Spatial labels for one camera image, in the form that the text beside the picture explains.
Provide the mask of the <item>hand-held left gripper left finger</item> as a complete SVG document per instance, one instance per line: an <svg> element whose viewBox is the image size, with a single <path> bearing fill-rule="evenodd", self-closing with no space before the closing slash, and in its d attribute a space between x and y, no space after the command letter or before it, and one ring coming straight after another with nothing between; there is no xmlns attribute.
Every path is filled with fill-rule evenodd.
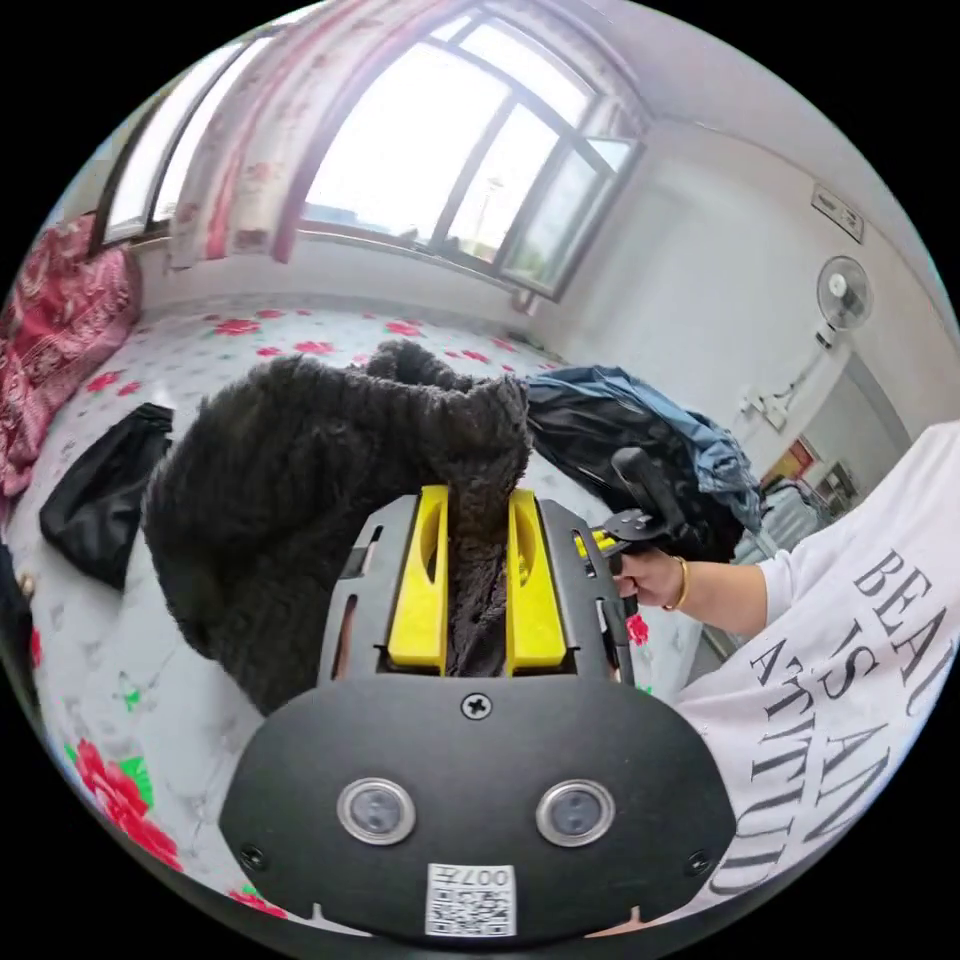
<svg viewBox="0 0 960 960"><path fill-rule="evenodd" d="M404 670L444 670L448 652L449 489L428 485L414 504L387 654Z"/></svg>

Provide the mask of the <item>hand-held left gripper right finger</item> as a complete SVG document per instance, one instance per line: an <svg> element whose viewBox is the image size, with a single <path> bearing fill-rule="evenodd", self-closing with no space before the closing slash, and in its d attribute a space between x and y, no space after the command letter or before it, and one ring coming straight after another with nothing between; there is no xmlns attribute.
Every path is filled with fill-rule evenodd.
<svg viewBox="0 0 960 960"><path fill-rule="evenodd" d="M526 489L515 490L508 502L505 573L506 674L559 669L566 638L537 499Z"/></svg>

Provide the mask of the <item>person's right hand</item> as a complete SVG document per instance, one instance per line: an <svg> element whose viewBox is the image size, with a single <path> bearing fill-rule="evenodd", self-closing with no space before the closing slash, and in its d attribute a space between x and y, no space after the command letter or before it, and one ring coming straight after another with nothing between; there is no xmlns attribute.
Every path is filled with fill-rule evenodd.
<svg viewBox="0 0 960 960"><path fill-rule="evenodd" d="M620 572L614 580L622 598L640 605L674 610L684 602L688 573L686 562L661 551L620 555Z"/></svg>

